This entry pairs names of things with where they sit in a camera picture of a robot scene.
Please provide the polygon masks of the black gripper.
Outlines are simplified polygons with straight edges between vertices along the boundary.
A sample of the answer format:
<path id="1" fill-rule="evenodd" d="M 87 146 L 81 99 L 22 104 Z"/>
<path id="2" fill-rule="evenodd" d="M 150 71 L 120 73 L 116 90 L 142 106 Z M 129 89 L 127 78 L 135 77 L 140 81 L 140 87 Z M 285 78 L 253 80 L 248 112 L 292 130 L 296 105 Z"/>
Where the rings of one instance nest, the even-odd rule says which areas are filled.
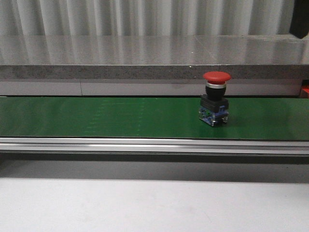
<path id="1" fill-rule="evenodd" d="M 295 0 L 289 33 L 303 39 L 309 33 L 309 0 Z"/>

